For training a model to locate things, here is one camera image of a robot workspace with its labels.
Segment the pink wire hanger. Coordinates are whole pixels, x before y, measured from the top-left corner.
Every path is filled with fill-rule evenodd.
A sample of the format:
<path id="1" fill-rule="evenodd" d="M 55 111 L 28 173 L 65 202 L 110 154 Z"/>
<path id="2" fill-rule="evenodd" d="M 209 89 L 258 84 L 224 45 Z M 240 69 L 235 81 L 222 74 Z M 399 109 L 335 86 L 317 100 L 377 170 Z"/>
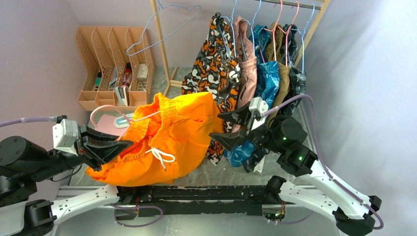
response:
<path id="1" fill-rule="evenodd" d="M 90 120 L 90 122 L 93 124 L 93 126 L 94 126 L 94 128 L 96 128 L 97 127 L 97 124 L 96 124 L 96 122 L 94 121 L 94 115 L 98 112 L 98 111 L 100 111 L 100 110 L 103 110 L 104 108 L 112 108 L 112 109 L 114 109 L 114 110 L 116 110 L 126 121 L 127 121 L 127 123 L 128 123 L 128 125 L 130 126 L 132 123 L 134 123 L 134 122 L 139 122 L 139 121 L 141 121 L 141 120 L 144 120 L 144 119 L 147 119 L 147 118 L 149 118 L 149 117 L 152 117 L 152 116 L 154 116 L 154 115 L 156 115 L 156 114 L 159 114 L 161 111 L 157 111 L 157 112 L 154 112 L 154 113 L 152 113 L 152 114 L 150 114 L 150 115 L 147 115 L 147 116 L 144 116 L 144 117 L 142 117 L 142 118 L 140 118 L 140 119 L 132 119 L 132 118 L 128 118 L 127 116 L 126 116 L 126 114 L 125 113 L 123 113 L 118 107 L 116 107 L 116 106 L 114 106 L 114 105 L 102 105 L 102 106 L 99 106 L 98 108 L 95 108 L 92 112 L 91 112 L 91 114 L 90 114 L 90 117 L 89 117 L 89 120 Z"/>

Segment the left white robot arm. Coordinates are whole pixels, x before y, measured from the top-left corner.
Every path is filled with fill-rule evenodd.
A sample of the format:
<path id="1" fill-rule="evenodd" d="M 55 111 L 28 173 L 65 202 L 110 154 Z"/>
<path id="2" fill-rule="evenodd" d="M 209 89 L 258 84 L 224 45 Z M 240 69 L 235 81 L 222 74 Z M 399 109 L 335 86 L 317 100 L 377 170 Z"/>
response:
<path id="1" fill-rule="evenodd" d="M 53 127 L 54 148 L 46 150 L 21 136 L 0 143 L 0 233 L 3 236 L 42 236 L 54 226 L 86 211 L 121 201 L 134 202 L 136 190 L 106 185 L 65 200 L 30 201 L 37 184 L 87 164 L 94 170 L 132 146 L 117 136 L 85 125 Z"/>

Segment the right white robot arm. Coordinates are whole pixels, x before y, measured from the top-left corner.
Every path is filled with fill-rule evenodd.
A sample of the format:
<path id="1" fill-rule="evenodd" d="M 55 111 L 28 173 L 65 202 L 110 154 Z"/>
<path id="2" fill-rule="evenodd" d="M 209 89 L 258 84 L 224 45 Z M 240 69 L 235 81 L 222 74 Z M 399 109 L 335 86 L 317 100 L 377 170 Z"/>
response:
<path id="1" fill-rule="evenodd" d="M 375 230 L 381 199 L 359 193 L 331 172 L 318 154 L 304 145 L 307 133 L 293 117 L 278 115 L 270 126 L 265 125 L 261 112 L 266 107 L 265 103 L 247 104 L 219 114 L 220 119 L 240 128 L 234 133 L 211 133 L 210 136 L 228 150 L 250 141 L 259 148 L 278 153 L 277 163 L 286 173 L 316 187 L 316 191 L 311 191 L 272 176 L 265 189 L 268 202 L 290 202 L 310 209 L 330 219 L 349 236 L 365 236 Z"/>

